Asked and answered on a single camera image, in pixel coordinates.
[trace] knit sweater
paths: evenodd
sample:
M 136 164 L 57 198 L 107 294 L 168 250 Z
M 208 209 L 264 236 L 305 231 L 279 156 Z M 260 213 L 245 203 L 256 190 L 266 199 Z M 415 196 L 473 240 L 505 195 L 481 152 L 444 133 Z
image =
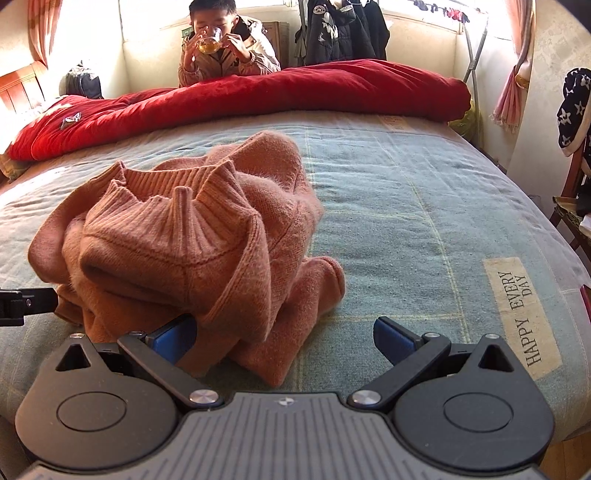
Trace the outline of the knit sweater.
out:
M 114 164 L 57 207 L 28 256 L 59 284 L 56 314 L 92 341 L 191 313 L 180 367 L 201 376 L 229 356 L 277 387 L 345 293 L 337 261 L 305 257 L 322 213 L 295 143 L 264 131 L 151 171 Z

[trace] wooden headboard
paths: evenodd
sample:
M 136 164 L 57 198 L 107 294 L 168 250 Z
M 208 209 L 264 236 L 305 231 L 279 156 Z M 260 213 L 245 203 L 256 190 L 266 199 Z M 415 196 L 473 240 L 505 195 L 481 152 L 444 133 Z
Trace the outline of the wooden headboard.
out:
M 0 108 L 21 113 L 50 99 L 44 89 L 47 68 L 40 61 L 0 77 Z

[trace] black jacket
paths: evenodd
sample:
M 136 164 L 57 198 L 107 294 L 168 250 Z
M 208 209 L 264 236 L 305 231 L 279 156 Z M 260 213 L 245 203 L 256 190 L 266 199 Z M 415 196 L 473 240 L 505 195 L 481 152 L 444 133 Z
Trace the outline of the black jacket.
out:
M 380 60 L 386 60 L 386 45 L 390 40 L 390 31 L 386 26 L 382 9 L 374 0 L 369 0 L 363 10 L 367 17 L 369 39 L 375 55 Z
M 308 25 L 306 65 L 376 58 L 361 5 L 343 0 L 337 9 L 330 0 L 310 1 Z

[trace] mattress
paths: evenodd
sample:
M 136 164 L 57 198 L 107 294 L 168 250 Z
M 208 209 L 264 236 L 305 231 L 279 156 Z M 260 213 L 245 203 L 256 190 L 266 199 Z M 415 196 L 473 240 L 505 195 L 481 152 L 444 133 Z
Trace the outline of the mattress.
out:
M 288 112 L 153 132 L 36 165 L 0 195 L 0 286 L 43 286 L 27 248 L 49 213 L 115 160 L 149 169 L 262 129 L 289 135 L 326 210 L 311 255 L 345 269 L 347 293 L 323 316 L 282 390 L 348 395 L 390 364 L 373 345 L 387 315 L 454 342 L 507 339 L 544 393 L 555 441 L 591 419 L 591 324 L 583 264 L 530 199 L 446 125 L 415 118 Z M 0 329 L 0 415 L 14 419 L 37 368 L 73 328 L 53 314 Z M 266 390 L 230 361 L 205 378 L 222 392 Z

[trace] metal screw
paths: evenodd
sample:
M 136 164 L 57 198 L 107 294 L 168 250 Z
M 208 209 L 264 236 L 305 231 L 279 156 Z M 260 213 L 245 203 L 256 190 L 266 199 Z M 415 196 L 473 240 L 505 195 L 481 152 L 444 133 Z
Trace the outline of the metal screw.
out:
M 213 390 L 195 390 L 189 395 L 189 400 L 198 405 L 209 405 L 218 401 L 220 396 Z
M 291 397 L 285 397 L 285 398 L 278 400 L 277 403 L 279 405 L 281 405 L 282 407 L 289 407 L 289 406 L 293 405 L 294 403 L 296 403 L 296 401 Z
M 357 390 L 351 395 L 351 400 L 358 405 L 375 405 L 381 399 L 381 395 L 373 390 Z

